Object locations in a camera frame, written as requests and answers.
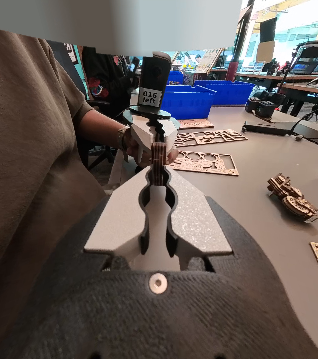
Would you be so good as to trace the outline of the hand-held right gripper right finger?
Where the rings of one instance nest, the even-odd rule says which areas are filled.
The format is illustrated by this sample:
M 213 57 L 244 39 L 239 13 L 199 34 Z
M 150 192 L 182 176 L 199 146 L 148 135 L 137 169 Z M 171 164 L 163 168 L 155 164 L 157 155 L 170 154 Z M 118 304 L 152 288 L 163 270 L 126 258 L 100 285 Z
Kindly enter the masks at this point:
M 208 198 L 172 168 L 165 168 L 166 203 L 170 207 L 166 248 L 185 271 L 194 257 L 226 256 L 233 249 L 211 208 Z

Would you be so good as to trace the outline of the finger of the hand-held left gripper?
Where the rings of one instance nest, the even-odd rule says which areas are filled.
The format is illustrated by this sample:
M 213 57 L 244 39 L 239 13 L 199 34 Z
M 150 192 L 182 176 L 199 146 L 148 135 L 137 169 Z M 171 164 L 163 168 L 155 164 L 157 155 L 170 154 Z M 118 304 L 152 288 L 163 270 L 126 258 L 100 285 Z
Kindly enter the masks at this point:
M 154 135 L 150 126 L 150 120 L 145 117 L 133 117 L 131 135 L 139 147 L 146 153 L 151 153 Z
M 162 129 L 164 130 L 164 143 L 166 145 L 166 152 L 171 152 L 175 144 L 178 129 L 169 119 L 161 119 L 160 124 L 162 124 Z

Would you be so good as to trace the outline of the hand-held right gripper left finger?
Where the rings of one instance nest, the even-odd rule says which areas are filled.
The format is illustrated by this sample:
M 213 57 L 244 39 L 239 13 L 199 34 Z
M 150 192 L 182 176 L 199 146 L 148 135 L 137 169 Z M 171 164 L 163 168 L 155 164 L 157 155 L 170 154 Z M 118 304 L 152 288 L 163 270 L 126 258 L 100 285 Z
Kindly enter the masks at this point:
M 149 233 L 149 220 L 140 194 L 150 180 L 146 167 L 127 180 L 108 198 L 84 251 L 125 258 L 130 267 L 144 267 L 141 239 Z

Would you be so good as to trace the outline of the layered wooden gear wheel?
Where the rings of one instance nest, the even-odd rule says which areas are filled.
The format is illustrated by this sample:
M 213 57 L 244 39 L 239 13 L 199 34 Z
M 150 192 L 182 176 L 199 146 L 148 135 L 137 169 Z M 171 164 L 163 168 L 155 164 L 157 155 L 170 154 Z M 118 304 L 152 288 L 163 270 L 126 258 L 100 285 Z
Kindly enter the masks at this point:
M 152 143 L 152 186 L 163 186 L 164 167 L 166 165 L 166 144 L 163 142 Z

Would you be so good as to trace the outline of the blue plastic bin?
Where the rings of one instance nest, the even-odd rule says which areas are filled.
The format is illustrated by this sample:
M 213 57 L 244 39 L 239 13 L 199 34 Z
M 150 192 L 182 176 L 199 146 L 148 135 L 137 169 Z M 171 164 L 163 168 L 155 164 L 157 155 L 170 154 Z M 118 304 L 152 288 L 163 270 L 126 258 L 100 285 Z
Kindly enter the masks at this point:
M 216 92 L 212 107 L 244 106 L 254 84 L 241 81 L 196 80 L 193 86 L 202 86 Z
M 167 85 L 183 84 L 184 74 L 178 70 L 171 70 L 167 80 Z
M 163 95 L 161 110 L 177 120 L 208 118 L 216 91 L 190 85 L 168 85 Z

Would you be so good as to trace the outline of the engraved wooden board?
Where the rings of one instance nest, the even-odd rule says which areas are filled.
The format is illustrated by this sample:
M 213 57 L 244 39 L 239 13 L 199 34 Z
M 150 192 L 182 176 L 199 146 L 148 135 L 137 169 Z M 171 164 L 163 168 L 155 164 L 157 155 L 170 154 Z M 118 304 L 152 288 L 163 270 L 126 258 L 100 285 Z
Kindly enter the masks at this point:
M 181 119 L 178 120 L 178 122 L 180 123 L 179 129 L 198 129 L 215 127 L 215 125 L 207 119 Z

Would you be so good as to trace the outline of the wooden lattice cut-out sheet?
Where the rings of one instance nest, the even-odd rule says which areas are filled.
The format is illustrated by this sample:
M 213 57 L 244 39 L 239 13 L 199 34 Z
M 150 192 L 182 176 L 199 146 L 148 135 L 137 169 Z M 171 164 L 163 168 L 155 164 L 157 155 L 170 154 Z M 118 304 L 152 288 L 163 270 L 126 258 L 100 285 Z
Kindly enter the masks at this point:
M 179 133 L 175 139 L 175 147 L 199 146 L 214 143 L 247 141 L 243 134 L 232 129 L 219 131 L 200 131 Z

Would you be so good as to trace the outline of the dark printed box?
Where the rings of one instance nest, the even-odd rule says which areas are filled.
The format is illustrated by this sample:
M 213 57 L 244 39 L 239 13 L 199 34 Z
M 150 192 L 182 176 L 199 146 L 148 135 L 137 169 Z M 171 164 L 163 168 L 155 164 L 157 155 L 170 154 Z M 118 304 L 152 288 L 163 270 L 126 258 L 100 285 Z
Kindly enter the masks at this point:
M 183 85 L 194 86 L 195 81 L 197 80 L 206 80 L 206 72 L 196 72 L 195 70 L 184 70 L 183 71 Z

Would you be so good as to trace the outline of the wooden sheet with round holes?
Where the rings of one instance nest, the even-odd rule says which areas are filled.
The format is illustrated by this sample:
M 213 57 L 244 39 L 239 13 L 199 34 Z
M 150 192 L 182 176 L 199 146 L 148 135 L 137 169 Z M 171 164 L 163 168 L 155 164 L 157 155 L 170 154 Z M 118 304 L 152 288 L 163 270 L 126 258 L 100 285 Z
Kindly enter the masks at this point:
M 169 166 L 178 171 L 239 176 L 229 154 L 180 150 L 178 157 Z

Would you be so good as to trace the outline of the wooden model vehicle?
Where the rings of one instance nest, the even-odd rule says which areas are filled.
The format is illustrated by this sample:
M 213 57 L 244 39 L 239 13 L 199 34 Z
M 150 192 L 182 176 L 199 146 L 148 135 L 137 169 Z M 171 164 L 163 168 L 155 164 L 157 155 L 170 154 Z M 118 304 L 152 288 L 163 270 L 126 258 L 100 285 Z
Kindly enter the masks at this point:
M 305 223 L 313 223 L 318 219 L 318 209 L 308 200 L 300 189 L 291 185 L 291 178 L 278 173 L 268 179 L 267 189 L 275 195 L 283 206 Z

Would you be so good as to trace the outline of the black pillar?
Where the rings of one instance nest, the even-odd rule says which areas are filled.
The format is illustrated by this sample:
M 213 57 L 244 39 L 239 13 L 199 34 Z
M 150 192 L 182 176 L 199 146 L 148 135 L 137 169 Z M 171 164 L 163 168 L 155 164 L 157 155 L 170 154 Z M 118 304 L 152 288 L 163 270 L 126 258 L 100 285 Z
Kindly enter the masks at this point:
M 241 19 L 240 26 L 239 26 L 239 31 L 238 31 L 238 36 L 237 36 L 236 44 L 235 44 L 235 47 L 234 47 L 234 54 L 233 54 L 232 62 L 238 62 L 239 61 L 239 57 L 240 57 L 241 52 L 242 52 L 242 47 L 243 47 L 246 32 L 247 32 L 247 26 L 248 26 L 248 23 L 249 23 L 250 18 L 251 18 L 251 12 L 252 12 L 252 9 L 253 9 L 254 2 L 255 2 L 254 0 L 249 0 L 248 1 L 247 10 L 246 10 L 245 14 L 243 15 L 243 17 Z

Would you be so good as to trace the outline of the black battery charger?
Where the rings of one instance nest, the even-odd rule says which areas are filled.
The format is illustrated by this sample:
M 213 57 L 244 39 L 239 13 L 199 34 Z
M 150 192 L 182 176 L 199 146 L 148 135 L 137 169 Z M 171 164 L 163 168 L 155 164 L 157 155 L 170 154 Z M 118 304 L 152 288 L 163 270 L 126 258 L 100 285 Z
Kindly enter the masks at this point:
M 274 110 L 283 104 L 285 98 L 286 96 L 282 93 L 257 91 L 248 98 L 245 111 L 260 117 L 271 118 Z

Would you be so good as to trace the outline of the wooden work table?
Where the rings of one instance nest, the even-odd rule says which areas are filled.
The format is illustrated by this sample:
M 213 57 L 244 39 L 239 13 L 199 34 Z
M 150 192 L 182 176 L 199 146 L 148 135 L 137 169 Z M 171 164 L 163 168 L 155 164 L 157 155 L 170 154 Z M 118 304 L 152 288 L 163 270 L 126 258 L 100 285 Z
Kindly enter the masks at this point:
M 290 116 L 297 117 L 305 102 L 313 105 L 318 104 L 318 88 L 284 83 L 281 88 L 278 88 L 278 93 L 285 95 L 280 111 L 287 114 L 291 109 Z
M 318 77 L 318 73 L 310 75 L 302 74 L 288 74 L 284 80 L 284 83 L 293 84 L 289 85 L 292 88 L 294 85 L 305 86 L 314 78 Z M 284 76 L 262 75 L 252 73 L 236 73 L 235 80 L 239 82 L 251 83 L 258 87 L 265 88 L 268 92 L 272 92 L 274 89 L 278 90 Z

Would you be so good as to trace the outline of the beige rounded board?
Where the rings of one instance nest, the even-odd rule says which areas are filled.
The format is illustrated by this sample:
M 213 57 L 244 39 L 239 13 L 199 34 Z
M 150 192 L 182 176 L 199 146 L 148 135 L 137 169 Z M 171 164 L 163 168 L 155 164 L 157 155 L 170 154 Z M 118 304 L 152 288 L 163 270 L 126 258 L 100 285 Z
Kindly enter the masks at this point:
M 273 59 L 273 51 L 275 48 L 275 41 L 260 42 L 257 47 L 257 54 L 255 62 L 270 63 Z

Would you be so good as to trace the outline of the laptop with stand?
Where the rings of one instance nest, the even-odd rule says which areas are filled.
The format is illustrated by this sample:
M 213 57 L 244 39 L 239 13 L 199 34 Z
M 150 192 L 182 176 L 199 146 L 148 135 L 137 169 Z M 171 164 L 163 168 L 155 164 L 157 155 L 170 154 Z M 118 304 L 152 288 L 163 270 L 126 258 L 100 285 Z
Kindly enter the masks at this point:
M 318 41 L 301 42 L 292 53 L 290 73 L 310 75 L 318 66 Z

